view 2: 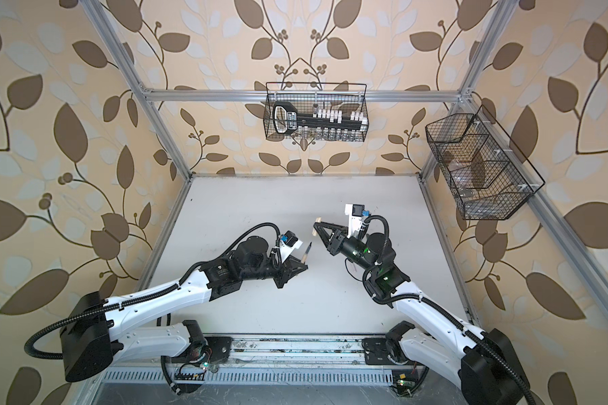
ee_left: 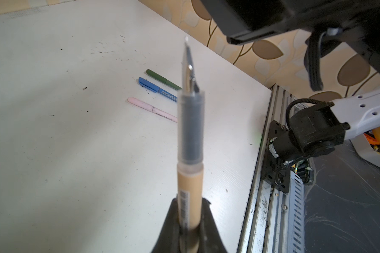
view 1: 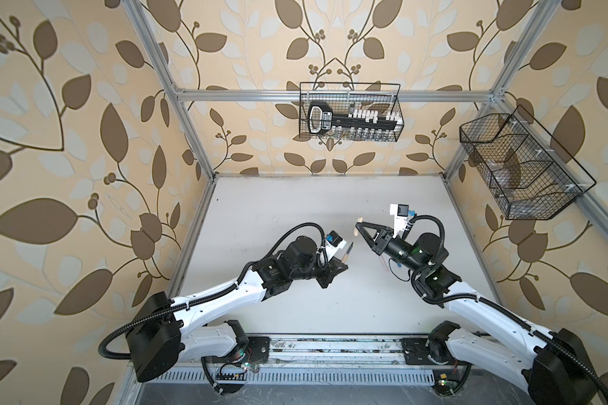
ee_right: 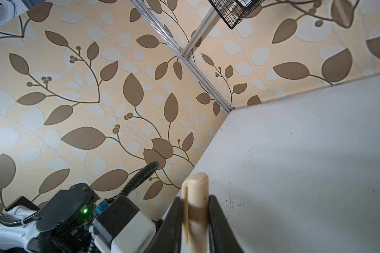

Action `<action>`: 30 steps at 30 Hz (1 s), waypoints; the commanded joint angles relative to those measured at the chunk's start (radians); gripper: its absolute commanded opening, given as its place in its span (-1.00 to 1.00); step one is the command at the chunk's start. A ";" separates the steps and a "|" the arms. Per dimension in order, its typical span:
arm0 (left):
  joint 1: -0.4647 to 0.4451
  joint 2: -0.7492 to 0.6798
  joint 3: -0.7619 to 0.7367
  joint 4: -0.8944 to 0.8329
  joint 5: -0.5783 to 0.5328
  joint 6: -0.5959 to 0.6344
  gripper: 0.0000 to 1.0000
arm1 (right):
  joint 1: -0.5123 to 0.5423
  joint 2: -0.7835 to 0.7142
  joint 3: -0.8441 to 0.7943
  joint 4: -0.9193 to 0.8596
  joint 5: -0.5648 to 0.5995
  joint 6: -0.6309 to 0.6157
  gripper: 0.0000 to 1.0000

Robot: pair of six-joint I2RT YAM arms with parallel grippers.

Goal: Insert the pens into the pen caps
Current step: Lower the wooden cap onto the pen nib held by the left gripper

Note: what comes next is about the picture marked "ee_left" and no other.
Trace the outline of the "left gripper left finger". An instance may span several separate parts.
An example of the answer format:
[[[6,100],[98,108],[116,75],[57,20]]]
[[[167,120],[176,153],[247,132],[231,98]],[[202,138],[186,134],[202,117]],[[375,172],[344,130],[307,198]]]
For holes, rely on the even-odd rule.
[[[178,203],[177,199],[174,198],[171,202],[152,253],[179,253],[179,235],[180,225]]]

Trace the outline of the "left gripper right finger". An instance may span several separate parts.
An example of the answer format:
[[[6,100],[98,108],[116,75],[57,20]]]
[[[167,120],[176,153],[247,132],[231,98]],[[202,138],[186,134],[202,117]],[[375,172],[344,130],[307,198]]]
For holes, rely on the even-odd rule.
[[[215,220],[213,218],[210,202],[202,199],[201,222],[199,225],[200,243],[198,253],[227,253]]]

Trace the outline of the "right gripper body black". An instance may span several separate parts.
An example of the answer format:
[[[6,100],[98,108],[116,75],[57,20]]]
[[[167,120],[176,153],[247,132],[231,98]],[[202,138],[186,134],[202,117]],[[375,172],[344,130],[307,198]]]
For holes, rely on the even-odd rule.
[[[203,1],[230,44],[293,30],[336,28],[324,41],[348,44],[380,74],[380,1]]]

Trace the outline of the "tan pen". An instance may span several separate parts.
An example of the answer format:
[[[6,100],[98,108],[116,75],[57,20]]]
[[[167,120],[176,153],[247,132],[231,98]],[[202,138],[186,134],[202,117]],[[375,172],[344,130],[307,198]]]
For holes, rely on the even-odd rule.
[[[183,84],[177,96],[179,250],[196,253],[202,214],[205,93],[197,84],[189,39],[185,39]]]

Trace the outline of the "pink clear pen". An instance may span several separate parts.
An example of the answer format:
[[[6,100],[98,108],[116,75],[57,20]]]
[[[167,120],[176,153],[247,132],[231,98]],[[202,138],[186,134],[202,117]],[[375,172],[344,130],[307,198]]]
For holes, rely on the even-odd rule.
[[[132,104],[132,105],[135,105],[135,106],[137,106],[139,108],[142,108],[142,109],[144,109],[146,111],[149,111],[149,112],[151,112],[153,114],[156,114],[156,115],[158,115],[160,117],[163,117],[165,119],[171,120],[171,121],[176,122],[176,123],[178,122],[178,119],[177,119],[176,116],[173,116],[173,115],[171,115],[171,114],[169,114],[169,113],[167,113],[165,111],[162,111],[162,110],[160,110],[160,109],[158,109],[158,108],[156,108],[156,107],[154,107],[154,106],[152,106],[152,105],[150,105],[148,103],[145,103],[145,102],[143,102],[141,100],[138,100],[138,99],[133,98],[133,97],[129,97],[127,99],[127,101],[130,104]]]

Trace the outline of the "blue pen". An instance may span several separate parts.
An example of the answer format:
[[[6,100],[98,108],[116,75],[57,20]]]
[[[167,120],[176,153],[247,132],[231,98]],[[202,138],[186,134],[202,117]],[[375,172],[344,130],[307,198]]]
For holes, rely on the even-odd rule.
[[[153,84],[152,82],[149,82],[147,81],[146,79],[144,78],[138,78],[138,83],[139,85],[141,85],[142,87],[154,92],[154,93],[159,93],[161,94],[162,96],[174,101],[174,102],[177,102],[177,97],[169,92],[167,92],[166,90],[162,89],[161,87],[159,87],[158,85],[156,84]]]

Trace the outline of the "green pen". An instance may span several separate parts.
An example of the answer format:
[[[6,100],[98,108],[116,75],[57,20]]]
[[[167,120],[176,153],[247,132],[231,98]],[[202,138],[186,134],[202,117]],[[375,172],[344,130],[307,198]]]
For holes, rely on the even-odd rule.
[[[171,87],[172,89],[178,91],[178,90],[181,90],[182,88],[178,85],[176,85],[175,83],[173,83],[172,81],[168,80],[167,78],[159,75],[158,73],[150,70],[150,69],[147,69],[146,72],[145,72],[148,76],[154,78],[155,80],[167,85],[168,87]]]

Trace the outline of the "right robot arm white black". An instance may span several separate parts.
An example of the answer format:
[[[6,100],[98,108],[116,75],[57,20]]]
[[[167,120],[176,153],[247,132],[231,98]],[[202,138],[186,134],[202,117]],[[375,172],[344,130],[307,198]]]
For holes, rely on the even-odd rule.
[[[380,74],[380,1],[203,1],[227,41],[244,45],[301,29],[310,32],[304,65],[310,88],[322,91],[320,60],[348,44]],[[269,149],[283,162],[319,157],[345,140],[380,127],[380,98],[367,94],[286,114],[288,131]]]

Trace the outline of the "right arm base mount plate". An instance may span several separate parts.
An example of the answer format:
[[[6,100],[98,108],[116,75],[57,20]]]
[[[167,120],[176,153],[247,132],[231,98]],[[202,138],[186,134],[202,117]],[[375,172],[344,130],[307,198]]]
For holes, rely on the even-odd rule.
[[[279,122],[271,121],[262,167],[264,180],[287,194],[290,189],[291,166],[300,155],[301,150],[294,133]]]

